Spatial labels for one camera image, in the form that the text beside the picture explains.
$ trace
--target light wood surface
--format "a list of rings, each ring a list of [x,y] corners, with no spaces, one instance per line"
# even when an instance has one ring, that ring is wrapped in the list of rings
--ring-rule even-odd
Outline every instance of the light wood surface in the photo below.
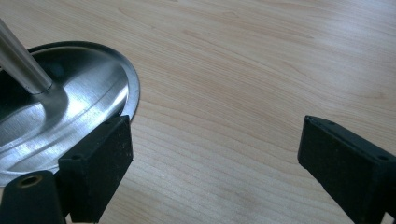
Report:
[[[393,0],[0,0],[0,15],[26,48],[97,42],[137,70],[134,162],[101,223],[351,223],[297,161],[304,115],[396,154]]]

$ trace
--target wooden table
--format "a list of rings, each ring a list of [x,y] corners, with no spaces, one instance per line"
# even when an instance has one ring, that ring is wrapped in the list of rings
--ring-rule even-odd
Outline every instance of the wooden table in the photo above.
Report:
[[[134,162],[101,223],[351,223],[297,161],[304,115],[396,154],[393,0],[0,0],[0,15],[26,48],[96,42],[139,75]]]

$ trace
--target metal rod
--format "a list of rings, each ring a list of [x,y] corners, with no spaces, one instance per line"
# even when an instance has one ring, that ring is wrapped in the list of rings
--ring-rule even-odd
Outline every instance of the metal rod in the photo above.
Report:
[[[1,19],[0,66],[32,94],[46,91],[52,85],[51,78]]]

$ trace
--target wood grain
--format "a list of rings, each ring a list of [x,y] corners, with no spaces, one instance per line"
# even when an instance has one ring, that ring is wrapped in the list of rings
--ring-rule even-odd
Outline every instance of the wood grain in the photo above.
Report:
[[[307,114],[396,154],[394,1],[1,0],[0,13],[27,48],[97,42],[138,72],[134,162],[101,223],[351,223],[298,164]]]

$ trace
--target shiny metal surface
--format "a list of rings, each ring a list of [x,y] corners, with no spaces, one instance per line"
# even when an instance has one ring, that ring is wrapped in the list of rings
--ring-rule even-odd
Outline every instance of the shiny metal surface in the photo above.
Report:
[[[28,92],[39,94],[52,85],[52,80],[0,19],[0,66]]]
[[[137,74],[108,47],[60,42],[30,49],[53,80],[31,95],[0,71],[0,185],[36,170],[57,171],[57,160],[104,120],[134,115]]]

